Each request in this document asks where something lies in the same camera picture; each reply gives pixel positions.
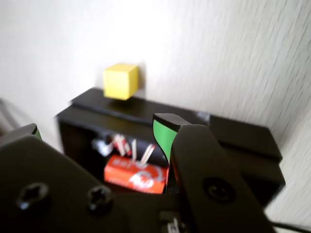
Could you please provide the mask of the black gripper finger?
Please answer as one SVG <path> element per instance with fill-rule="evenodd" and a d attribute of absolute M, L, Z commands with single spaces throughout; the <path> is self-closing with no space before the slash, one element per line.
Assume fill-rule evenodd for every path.
<path fill-rule="evenodd" d="M 0 140 L 3 233 L 128 233 L 123 210 L 77 163 L 35 135 L 30 124 Z"/>
<path fill-rule="evenodd" d="M 179 188 L 181 219 L 168 228 L 181 233 L 272 233 L 273 226 L 239 170 L 210 130 L 180 116 L 156 113 L 154 137 L 162 146 L 160 128 L 175 133 L 170 149 L 171 171 Z"/>

